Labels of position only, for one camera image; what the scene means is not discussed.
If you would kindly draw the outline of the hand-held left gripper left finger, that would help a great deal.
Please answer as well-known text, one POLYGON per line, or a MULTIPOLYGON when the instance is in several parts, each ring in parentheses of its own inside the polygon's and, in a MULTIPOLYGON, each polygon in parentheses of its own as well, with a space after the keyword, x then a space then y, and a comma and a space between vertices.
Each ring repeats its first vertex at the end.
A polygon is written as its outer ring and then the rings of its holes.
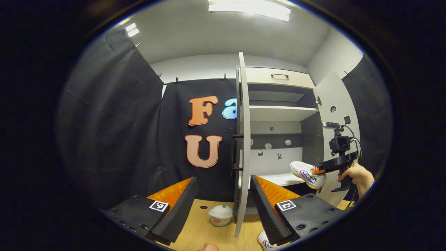
POLYGON ((132 195, 101 212, 128 232, 169 246, 183 230, 197 193, 198 180, 191 177, 147 197, 132 195))

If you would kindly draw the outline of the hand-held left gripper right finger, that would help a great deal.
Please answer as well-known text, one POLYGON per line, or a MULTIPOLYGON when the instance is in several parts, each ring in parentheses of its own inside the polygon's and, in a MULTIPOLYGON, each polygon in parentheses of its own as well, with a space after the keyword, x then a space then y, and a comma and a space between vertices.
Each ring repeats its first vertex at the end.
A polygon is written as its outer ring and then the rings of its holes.
POLYGON ((300 196, 257 175, 251 175, 250 191, 267 238, 277 246, 315 235, 349 212, 315 194, 300 196))

